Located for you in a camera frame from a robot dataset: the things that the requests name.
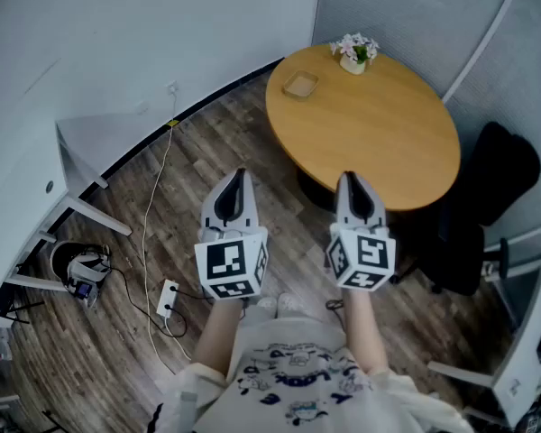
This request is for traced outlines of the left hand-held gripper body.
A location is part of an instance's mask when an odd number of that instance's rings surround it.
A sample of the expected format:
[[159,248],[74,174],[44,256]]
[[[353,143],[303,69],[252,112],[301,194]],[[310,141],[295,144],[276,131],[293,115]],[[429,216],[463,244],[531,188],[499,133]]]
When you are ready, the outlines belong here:
[[201,286],[216,300],[260,295],[270,259],[267,241],[268,230],[256,216],[203,218],[195,244]]

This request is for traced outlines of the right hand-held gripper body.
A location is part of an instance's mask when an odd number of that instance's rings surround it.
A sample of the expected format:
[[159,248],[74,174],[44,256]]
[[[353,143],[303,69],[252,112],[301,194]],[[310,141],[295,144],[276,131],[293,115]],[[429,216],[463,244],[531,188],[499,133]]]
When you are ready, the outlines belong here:
[[375,291],[395,274],[396,240],[386,226],[333,223],[326,258],[339,288]]

